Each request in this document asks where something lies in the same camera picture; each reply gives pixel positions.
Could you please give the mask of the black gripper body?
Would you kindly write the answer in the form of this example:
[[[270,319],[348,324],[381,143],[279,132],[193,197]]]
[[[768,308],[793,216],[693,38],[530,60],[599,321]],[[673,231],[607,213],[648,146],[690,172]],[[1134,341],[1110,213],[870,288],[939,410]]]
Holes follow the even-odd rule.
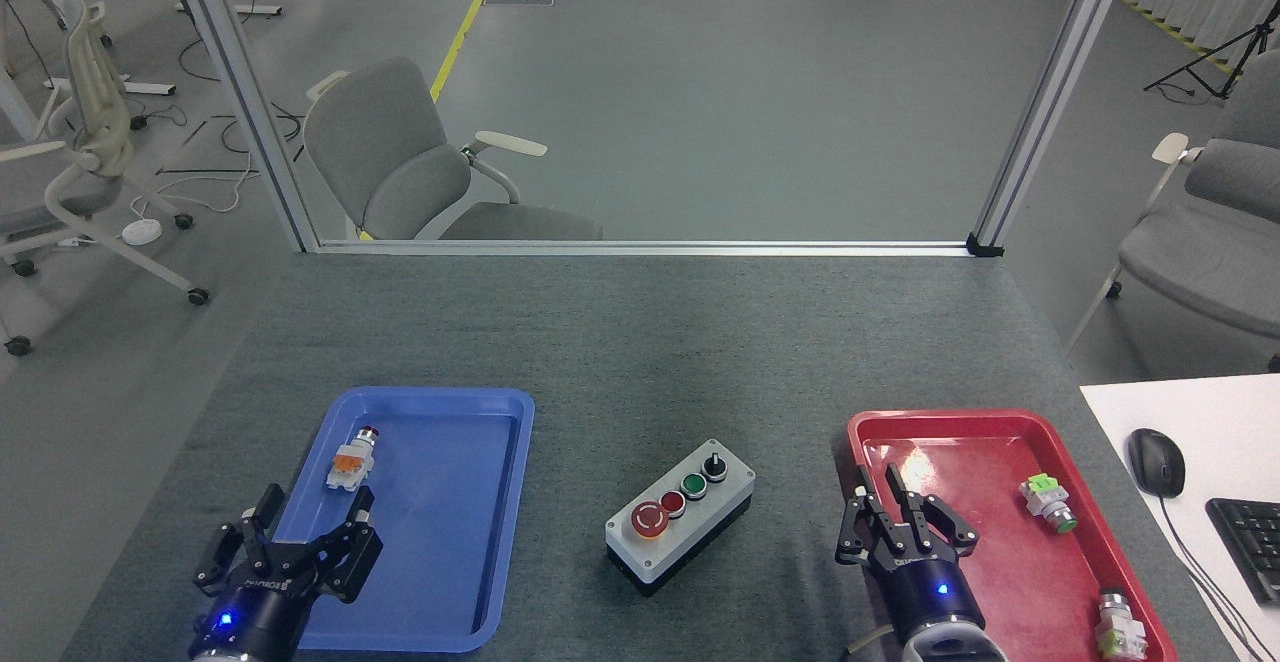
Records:
[[[317,599],[315,574],[257,579],[234,574],[195,620],[193,653],[294,653]]]
[[[984,615],[954,556],[891,560],[879,571],[879,590],[901,644],[922,629],[943,622],[986,627]]]

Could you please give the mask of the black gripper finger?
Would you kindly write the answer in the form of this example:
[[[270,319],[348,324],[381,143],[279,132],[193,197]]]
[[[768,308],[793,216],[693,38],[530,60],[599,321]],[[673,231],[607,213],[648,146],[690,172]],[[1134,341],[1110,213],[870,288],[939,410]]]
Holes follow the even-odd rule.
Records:
[[[307,583],[305,595],[356,602],[383,549],[370,521],[374,501],[371,488],[360,487],[344,521],[303,545],[300,577]]]
[[[893,553],[902,558],[956,560],[968,557],[979,542],[978,531],[936,494],[908,489],[899,467],[884,471],[890,493],[899,505],[901,524],[893,526]]]
[[[869,487],[856,487],[844,511],[835,551],[837,565],[887,569],[890,560],[908,552],[905,528],[893,521],[881,498]]]
[[[279,517],[284,503],[283,489],[278,484],[268,484],[256,506],[214,531],[192,574],[192,583],[206,597],[216,597],[246,579],[265,579],[273,574],[265,533]]]

